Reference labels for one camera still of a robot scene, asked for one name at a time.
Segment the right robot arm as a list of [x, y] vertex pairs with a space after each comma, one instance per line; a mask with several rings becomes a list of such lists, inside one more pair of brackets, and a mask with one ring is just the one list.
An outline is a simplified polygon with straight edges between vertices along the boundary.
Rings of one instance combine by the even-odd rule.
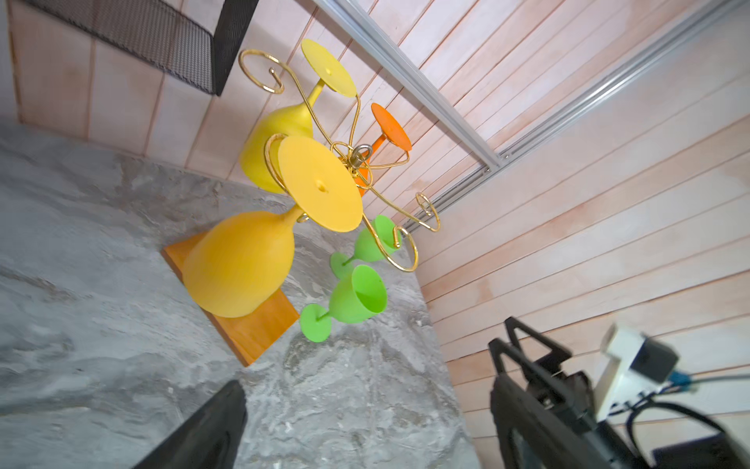
[[[598, 383], [568, 374], [572, 352], [519, 319], [504, 322], [506, 340], [488, 344], [496, 377], [490, 410], [508, 468], [746, 468], [749, 453], [717, 420], [667, 395], [700, 380], [677, 371], [668, 345], [615, 324], [603, 342], [609, 362]], [[655, 448], [646, 456], [636, 421], [649, 410], [673, 412], [712, 434]]]

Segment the gold rack with wooden base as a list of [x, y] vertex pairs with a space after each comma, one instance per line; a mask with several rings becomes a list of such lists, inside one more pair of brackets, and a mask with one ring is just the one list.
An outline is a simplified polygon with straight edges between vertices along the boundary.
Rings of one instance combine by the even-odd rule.
[[[267, 168], [270, 170], [270, 172], [272, 172], [274, 169], [279, 168], [279, 162], [277, 161], [277, 152], [279, 151], [280, 142], [279, 140], [275, 140], [273, 136], [269, 138], [264, 152]], [[334, 156], [336, 156], [336, 158], [339, 158], [339, 160], [345, 165], [354, 179], [353, 171], [359, 168], [359, 166], [361, 165], [361, 158], [363, 157], [361, 154], [359, 154], [361, 152], [361, 149], [359, 148], [360, 145], [356, 145], [353, 141], [344, 142], [333, 140], [324, 130], [321, 123], [317, 127], [314, 127], [314, 136], [312, 136], [312, 139], [316, 140], [316, 142], [319, 142], [320, 144], [323, 144], [324, 146], [326, 146], [326, 148], [329, 148], [334, 153]], [[374, 192], [373, 175], [376, 171], [377, 170], [372, 169], [370, 172], [370, 176], [366, 178], [364, 187], [365, 189], [367, 189], [367, 192], [364, 195]], [[281, 189], [283, 189], [282, 183], [281, 181], [279, 181], [279, 178], [277, 178], [277, 175], [273, 173], [271, 173], [271, 175], [273, 176], [273, 179], [281, 186]], [[280, 195], [287, 195], [287, 197], [289, 197], [289, 194], [285, 191], [280, 193]], [[291, 199], [291, 201], [292, 204], [290, 208], [292, 208], [292, 206], [294, 205], [294, 200]], [[363, 229], [368, 229], [369, 232], [375, 237], [377, 247], [385, 255], [385, 259], [383, 261], [394, 263], [396, 251], [393, 254], [388, 254], [384, 250], [382, 243], [380, 242], [375, 230], [371, 225], [371, 222], [375, 218], [376, 217], [368, 218], [365, 215], [363, 209], [361, 224], [359, 224], [359, 226], [352, 232], [357, 232], [357, 236], [359, 236], [359, 233]], [[300, 217], [297, 224], [294, 226], [293, 234], [296, 226], [309, 221], [314, 222], [307, 215]], [[189, 255], [189, 252], [197, 245], [197, 242], [202, 240], [209, 231], [197, 234], [192, 238], [187, 238], [182, 242], [178, 242], [164, 248], [162, 252], [164, 259], [182, 283], [182, 269], [186, 257]], [[406, 228], [396, 224], [394, 234], [396, 233], [400, 233], [402, 235], [401, 242], [395, 240], [398, 249], [404, 246], [414, 246], [413, 236], [412, 234], [410, 234], [410, 232], [408, 232], [408, 230], [406, 230]], [[355, 267], [360, 265], [367, 265], [374, 269], [375, 263], [376, 262], [365, 263], [363, 261], [357, 260], [354, 262], [354, 265]], [[267, 349], [269, 349], [269, 347], [271, 347], [273, 343], [281, 338], [281, 336], [283, 336], [283, 334], [285, 334], [285, 332], [287, 332], [287, 330], [289, 330], [291, 326], [300, 326], [300, 314], [305, 307], [302, 310], [295, 309], [291, 301], [283, 293], [282, 287], [283, 284], [277, 292], [275, 292], [269, 299], [262, 303], [253, 313], [239, 318], [231, 319], [218, 317], [199, 307], [202, 312], [205, 312], [210, 322], [212, 322], [213, 326], [215, 326], [218, 332], [222, 335], [222, 338], [224, 338], [224, 340], [228, 343], [230, 349], [234, 352], [234, 355], [236, 355], [240, 363], [243, 363], [244, 365], [251, 365], [252, 363], [257, 361], [257, 359], [259, 359], [259, 357], [261, 357], [261, 355], [263, 355], [263, 353], [265, 353], [265, 351], [267, 351]]]

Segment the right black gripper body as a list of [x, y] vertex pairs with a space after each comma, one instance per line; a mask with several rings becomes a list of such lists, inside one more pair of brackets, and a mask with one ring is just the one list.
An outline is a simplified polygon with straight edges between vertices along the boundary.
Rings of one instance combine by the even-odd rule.
[[591, 382], [584, 372], [557, 380], [572, 392], [580, 415], [560, 411], [566, 402], [547, 408], [521, 388], [507, 372], [495, 377], [490, 410], [506, 468], [631, 468], [633, 452], [613, 428], [590, 418]]

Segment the green wine glass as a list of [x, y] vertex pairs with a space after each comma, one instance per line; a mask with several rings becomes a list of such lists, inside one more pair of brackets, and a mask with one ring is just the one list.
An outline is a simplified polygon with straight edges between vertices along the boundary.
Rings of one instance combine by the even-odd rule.
[[[396, 224], [389, 217], [378, 215], [371, 225], [388, 254], [393, 254], [398, 250], [395, 240], [401, 242], [402, 235], [394, 234]], [[346, 256], [344, 253], [334, 252], [330, 257], [330, 267], [337, 279], [343, 279], [355, 269], [354, 262], [357, 260], [374, 263], [384, 259], [385, 255], [377, 247], [375, 237], [368, 229], [363, 229], [355, 241], [354, 254]]]
[[334, 320], [361, 324], [386, 311], [388, 292], [382, 277], [371, 267], [360, 265], [346, 275], [331, 294], [327, 308], [307, 305], [300, 314], [301, 330], [314, 343], [324, 342]]

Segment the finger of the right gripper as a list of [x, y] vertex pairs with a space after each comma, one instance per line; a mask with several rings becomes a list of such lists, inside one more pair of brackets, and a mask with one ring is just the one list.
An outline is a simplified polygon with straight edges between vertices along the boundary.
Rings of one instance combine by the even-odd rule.
[[506, 359], [527, 381], [541, 381], [542, 375], [565, 378], [563, 364], [572, 358], [570, 349], [545, 336], [516, 317], [504, 322], [507, 339], [492, 339], [488, 350], [497, 374], [507, 373]]

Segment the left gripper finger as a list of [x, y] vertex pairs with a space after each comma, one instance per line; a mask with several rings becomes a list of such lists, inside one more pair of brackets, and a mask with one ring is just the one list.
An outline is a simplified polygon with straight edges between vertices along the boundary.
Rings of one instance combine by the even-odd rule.
[[228, 382], [135, 468], [234, 468], [248, 418], [246, 396]]

